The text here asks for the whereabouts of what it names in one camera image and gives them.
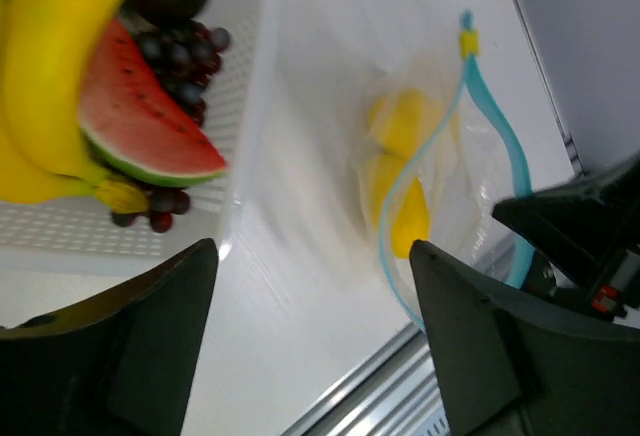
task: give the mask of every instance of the table surface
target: table surface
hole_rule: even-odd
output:
[[[220,266],[185,436],[280,434],[407,324],[362,237],[348,166],[353,108],[376,71],[419,50],[421,35],[438,44],[449,33],[433,26],[455,31],[467,7],[484,76],[521,139],[534,187],[573,174],[512,0],[282,0],[272,107]],[[0,324],[120,281],[3,273]]]

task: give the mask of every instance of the lemon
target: lemon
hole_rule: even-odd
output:
[[[371,220],[376,228],[380,225],[380,214],[384,199],[406,164],[393,154],[381,153],[365,163],[365,178],[368,190]],[[429,237],[429,212],[420,181],[416,178],[404,197],[396,220],[391,227],[391,247],[399,259],[409,259],[409,251],[416,239]]]
[[[419,89],[378,99],[368,115],[374,139],[388,152],[408,160],[444,116],[442,104]]]

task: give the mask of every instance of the watermelon slice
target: watermelon slice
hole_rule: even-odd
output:
[[[137,180],[187,187],[227,169],[216,148],[160,86],[117,20],[92,58],[78,116],[97,153]]]

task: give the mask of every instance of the banana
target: banana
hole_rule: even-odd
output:
[[[123,0],[8,0],[0,74],[7,130],[45,171],[92,186],[110,172],[91,157],[77,122],[85,70]]]
[[[0,42],[8,39],[4,19],[5,10],[4,0],[0,0]],[[2,49],[6,61],[8,55],[5,48],[2,47]],[[2,93],[3,102],[6,100],[5,94]],[[18,150],[7,132],[10,118],[5,116],[3,104],[0,105],[0,200],[10,203],[37,204],[68,196],[94,196],[117,212],[142,212],[148,209],[148,201],[143,193],[126,182],[110,179],[114,176],[108,172],[109,179],[92,185],[80,178],[43,170]]]

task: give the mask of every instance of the white plastic bin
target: white plastic bin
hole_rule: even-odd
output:
[[[198,20],[223,26],[233,46],[223,55],[205,99],[204,132],[230,164],[226,177],[189,190],[193,209],[155,234],[145,218],[113,225],[93,199],[25,206],[0,203],[0,268],[68,274],[133,275],[203,237],[229,250],[229,229],[242,205],[269,95],[277,45],[277,0],[209,0]]]

